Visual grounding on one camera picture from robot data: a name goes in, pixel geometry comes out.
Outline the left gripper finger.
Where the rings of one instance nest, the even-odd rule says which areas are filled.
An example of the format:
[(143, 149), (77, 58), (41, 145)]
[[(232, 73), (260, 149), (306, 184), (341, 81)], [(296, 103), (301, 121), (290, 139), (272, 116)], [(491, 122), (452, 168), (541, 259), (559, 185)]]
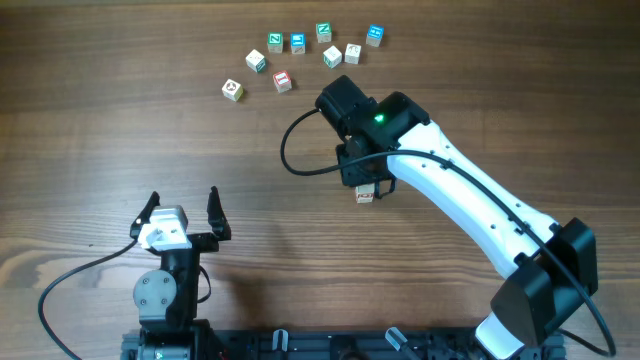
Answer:
[(231, 239), (231, 228), (222, 209), (219, 191), (216, 186), (212, 186), (207, 203), (208, 224), (212, 233), (219, 241)]
[(156, 191), (153, 191), (141, 212), (130, 226), (129, 236), (132, 239), (137, 239), (141, 233), (142, 227), (145, 224), (150, 223), (150, 216), (155, 207), (160, 205), (160, 196)]

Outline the white block leaf picture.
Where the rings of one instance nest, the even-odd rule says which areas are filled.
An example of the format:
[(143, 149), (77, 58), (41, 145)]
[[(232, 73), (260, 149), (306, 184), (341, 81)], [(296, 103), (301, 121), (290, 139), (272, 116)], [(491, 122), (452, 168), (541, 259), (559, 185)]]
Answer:
[(359, 193), (373, 193), (375, 194), (375, 185), (373, 183), (371, 184), (364, 184), (364, 185), (359, 185), (355, 188), (355, 192), (356, 192), (356, 196)]

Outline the white block red side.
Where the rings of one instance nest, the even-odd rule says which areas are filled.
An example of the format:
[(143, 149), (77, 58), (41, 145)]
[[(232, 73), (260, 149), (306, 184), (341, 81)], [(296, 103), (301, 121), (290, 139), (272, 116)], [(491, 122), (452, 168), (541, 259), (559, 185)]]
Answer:
[(372, 198), (372, 199), (374, 199), (374, 194), (373, 193), (359, 193), (356, 196), (356, 200), (359, 199), (359, 198), (360, 199), (362, 199), (362, 198)]

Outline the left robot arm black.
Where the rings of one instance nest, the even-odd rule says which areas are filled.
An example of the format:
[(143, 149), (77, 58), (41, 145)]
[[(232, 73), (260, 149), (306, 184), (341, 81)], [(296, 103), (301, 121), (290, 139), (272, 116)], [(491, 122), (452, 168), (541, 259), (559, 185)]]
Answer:
[(231, 228), (213, 186), (207, 202), (211, 230), (189, 234), (188, 219), (179, 205), (163, 206), (154, 192), (130, 227), (130, 237), (160, 258), (160, 267), (143, 274), (133, 289), (140, 330), (125, 334), (122, 360), (220, 359), (224, 351), (210, 322), (197, 318), (199, 277), (207, 273), (200, 255), (219, 250), (231, 238)]

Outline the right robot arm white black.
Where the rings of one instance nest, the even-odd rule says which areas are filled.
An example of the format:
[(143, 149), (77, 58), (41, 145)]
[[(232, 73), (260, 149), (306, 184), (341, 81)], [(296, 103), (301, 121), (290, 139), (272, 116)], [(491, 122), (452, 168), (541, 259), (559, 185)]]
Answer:
[(577, 218), (559, 225), (520, 201), (458, 151), (408, 96), (367, 97), (347, 76), (315, 101), (343, 144), (344, 185), (402, 180), (449, 216), (504, 283), (475, 330), (496, 359), (541, 345), (598, 287), (596, 242)]

